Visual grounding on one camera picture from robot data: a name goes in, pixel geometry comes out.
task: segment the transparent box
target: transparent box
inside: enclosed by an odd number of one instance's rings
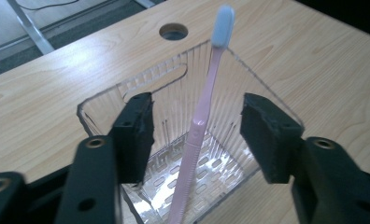
[[[206,82],[211,44],[206,41],[133,76],[78,106],[89,135],[107,134],[126,102],[152,92],[155,126],[144,184],[123,185],[129,206],[144,223],[165,223],[174,193],[182,149],[192,115]],[[245,92],[267,97],[302,124],[288,106],[230,49],[222,57],[212,96],[211,114],[184,223],[201,220],[230,197],[259,166],[240,135]]]

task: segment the toothbrush head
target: toothbrush head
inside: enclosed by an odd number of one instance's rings
[[[216,48],[228,48],[235,23],[235,11],[228,5],[220,7],[215,20],[211,44]]]

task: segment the wood grain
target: wood grain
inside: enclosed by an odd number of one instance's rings
[[[0,172],[35,180],[72,161],[84,137],[76,108],[84,99],[208,39],[224,1],[171,0],[0,76]],[[231,1],[230,48],[282,96],[305,137],[341,144],[370,172],[370,35],[293,1]],[[180,41],[159,37],[186,25]],[[260,173],[205,223],[297,222],[289,185]]]

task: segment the pink toothbrush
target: pink toothbrush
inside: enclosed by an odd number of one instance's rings
[[[191,128],[185,142],[177,184],[168,217],[169,224],[180,224],[185,213],[191,185],[194,181],[194,171],[205,137],[217,70],[220,65],[221,55],[229,45],[234,22],[234,10],[229,6],[220,7],[215,21],[214,31],[211,36],[212,55],[207,81],[196,106]]]

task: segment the toothbrush handle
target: toothbrush handle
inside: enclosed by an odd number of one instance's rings
[[[217,75],[221,55],[224,51],[225,49],[222,48],[212,48],[207,82],[203,88],[198,105],[196,106],[191,128],[188,132],[182,154],[177,184],[168,217],[169,224],[180,224],[185,213],[186,204],[189,199],[189,193],[194,181],[194,171],[196,170],[200,149],[203,144],[203,139],[205,138],[215,77]]]

